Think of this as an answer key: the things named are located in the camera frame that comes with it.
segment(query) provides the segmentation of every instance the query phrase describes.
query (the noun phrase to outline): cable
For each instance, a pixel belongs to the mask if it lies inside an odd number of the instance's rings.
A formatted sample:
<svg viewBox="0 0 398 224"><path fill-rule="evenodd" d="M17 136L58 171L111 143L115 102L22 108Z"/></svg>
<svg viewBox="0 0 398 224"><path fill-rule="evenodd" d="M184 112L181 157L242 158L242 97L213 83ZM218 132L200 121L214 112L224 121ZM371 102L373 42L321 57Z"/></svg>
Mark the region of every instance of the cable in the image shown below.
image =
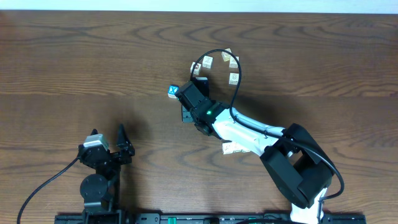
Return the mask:
<svg viewBox="0 0 398 224"><path fill-rule="evenodd" d="M238 222L236 224L251 224L251 223L288 223L288 224L303 224L287 220L271 220L271 219L252 219Z"/></svg>
<svg viewBox="0 0 398 224"><path fill-rule="evenodd" d="M341 194L343 193L343 191L344 191L344 187L345 187L345 185L344 185L344 180L343 180L343 177L341 176L340 172L337 170L337 168L335 167L335 165L334 165L332 162L329 162L329 161L328 161L327 159L325 159L323 156L319 155L319 153L317 153L317 150L315 150L314 148L312 148L312 147L309 146L308 144L302 144L302 143L299 143L299 142L295 142L295 141L293 141L293 140L286 139L286 138L284 138L284 137L282 137L282 136L278 136L278 135L276 135L276 134L268 133L267 131L262 131L262 130L256 129L256 128L254 128L254 127L251 127L251 126L249 126L249 125L247 125L247 124L241 122L241 121L237 118L237 116L235 116L235 115L233 114L233 112L232 112L233 103L234 103L234 101L235 101L236 95L238 94L239 86L241 85L242 70L241 70L241 64L239 63L239 60L238 60L238 59L235 57L235 55L232 54L231 52L229 52L229 51L227 51L227 50L224 50L224 49L214 49L214 50L210 50L210 51L206 52L205 54L203 54L201 57L199 57L199 59L198 59L198 60L195 62L195 64L193 65L192 71L191 71L191 75L190 75L190 80L192 80L192 78L193 78L193 71L194 71L194 68L195 68L196 65L199 63L199 61L200 61L203 57L205 57L206 55L211 54L211 53L213 53L213 52L224 52L224 53L227 53L227 54L229 54L230 56L232 56L232 58L234 58L235 61L236 61L236 63L238 64L238 70L239 70L238 84L236 85L236 89L235 89L234 95L232 96L231 103L229 104L229 114L231 115L232 119L233 119L235 122L237 122L238 124L244 126L245 128L249 128L249 129L251 129L251 130L253 130L253 131L262 133L262 134L264 134L264 135L266 135L266 136L269 136L269 137L277 138L278 140L287 142L287 143L289 143L289 144L291 144L291 145L293 145L293 146L296 146L296 147L302 148L302 149L304 149L304 150L306 150L306 151L308 151L308 152L311 152L312 154L314 154L314 155L316 155L318 158L320 158L320 159L321 159L321 160L322 160L322 161L323 161L335 174L336 174L336 176L337 176L337 178L338 178L338 180L339 180L339 182L340 182L340 189L339 189L339 191L338 191L337 193L335 193L335 194L332 194L332 195L329 195L329 196L324 196L324 197L321 197L321 198L319 199L319 208L318 208L318 215L317 215L317 218L318 218L318 222L320 223L320 222L321 222L321 221L320 221L320 214L321 214L321 210L322 210L322 203L323 203L323 201L324 201L324 200L328 200L328 199L332 199L332 198L335 198L335 197L338 197L338 196L341 195ZM240 224L249 224L249 223L253 223L253 222L245 222L245 221L240 222Z"/></svg>
<svg viewBox="0 0 398 224"><path fill-rule="evenodd" d="M32 199L32 197L43 187L45 187L47 184L49 184L51 181L55 180L57 177L61 176L65 171L67 171L71 166L74 165L74 163L78 160L78 158L74 159L69 165L67 165L63 170L61 170L58 174L55 174L53 177L49 178L48 181L44 182L42 185L36 188L30 196L26 199L25 203L22 205L21 209L19 210L18 217L17 217L17 224L21 223L21 218L22 218L22 212L24 212L24 209L26 205L29 203L29 201Z"/></svg>

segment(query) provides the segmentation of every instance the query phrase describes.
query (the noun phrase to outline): wooden surface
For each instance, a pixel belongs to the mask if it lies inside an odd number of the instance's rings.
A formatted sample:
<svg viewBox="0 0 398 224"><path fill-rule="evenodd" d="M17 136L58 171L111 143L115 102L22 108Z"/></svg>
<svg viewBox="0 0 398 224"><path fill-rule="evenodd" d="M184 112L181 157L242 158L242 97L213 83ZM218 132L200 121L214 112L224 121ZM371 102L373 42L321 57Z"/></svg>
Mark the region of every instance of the wooden surface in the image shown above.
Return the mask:
<svg viewBox="0 0 398 224"><path fill-rule="evenodd" d="M63 169L93 128L136 148L122 171L125 208L187 212L289 210L259 158L180 120L167 97L201 54L231 48L243 80L238 110L303 125L343 174L332 212L396 223L398 17L339 14L0 12L0 223ZM228 101L228 63L213 54L211 96ZM81 212L81 164L41 190L23 223ZM329 193L338 190L333 179Z"/></svg>

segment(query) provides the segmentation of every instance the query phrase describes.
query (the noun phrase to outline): white background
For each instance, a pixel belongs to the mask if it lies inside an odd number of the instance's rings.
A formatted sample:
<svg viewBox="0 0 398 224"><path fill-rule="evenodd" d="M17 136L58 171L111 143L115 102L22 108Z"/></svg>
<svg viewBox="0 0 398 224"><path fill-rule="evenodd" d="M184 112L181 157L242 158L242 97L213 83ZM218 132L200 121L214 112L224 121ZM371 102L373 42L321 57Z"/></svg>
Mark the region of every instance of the white background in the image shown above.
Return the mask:
<svg viewBox="0 0 398 224"><path fill-rule="evenodd" d="M397 14L398 0L0 0L0 9Z"/></svg>

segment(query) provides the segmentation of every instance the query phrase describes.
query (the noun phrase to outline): wooden table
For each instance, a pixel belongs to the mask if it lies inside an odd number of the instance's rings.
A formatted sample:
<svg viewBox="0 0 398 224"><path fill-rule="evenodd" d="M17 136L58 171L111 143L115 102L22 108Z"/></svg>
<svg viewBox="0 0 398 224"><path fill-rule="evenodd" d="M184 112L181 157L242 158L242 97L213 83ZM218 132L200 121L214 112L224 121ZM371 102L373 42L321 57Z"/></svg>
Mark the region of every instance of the wooden table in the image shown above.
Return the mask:
<svg viewBox="0 0 398 224"><path fill-rule="evenodd" d="M235 107L274 126L308 129L343 174L332 212L396 223L398 17L344 14L0 12L0 223L63 169L93 128L136 148L122 170L122 205L138 211L263 212L288 201L252 153L183 124L183 85L201 54L231 48L243 68ZM229 102L228 63L213 54L211 96ZM83 210L81 164L41 190L23 223ZM333 179L329 193L338 190Z"/></svg>

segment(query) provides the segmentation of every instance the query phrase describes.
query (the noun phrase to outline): blue and white cube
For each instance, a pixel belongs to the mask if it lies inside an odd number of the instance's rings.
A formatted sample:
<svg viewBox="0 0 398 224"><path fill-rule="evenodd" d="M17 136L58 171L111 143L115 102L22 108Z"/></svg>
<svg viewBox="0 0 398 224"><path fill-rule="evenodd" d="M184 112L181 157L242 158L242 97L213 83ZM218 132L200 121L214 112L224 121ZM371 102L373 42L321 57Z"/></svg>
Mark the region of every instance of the blue and white cube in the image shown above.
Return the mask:
<svg viewBox="0 0 398 224"><path fill-rule="evenodd" d="M169 86L169 92L168 92L169 97L170 98L177 98L177 97L175 97L175 93L177 92L177 90L178 90L178 86L170 85Z"/></svg>

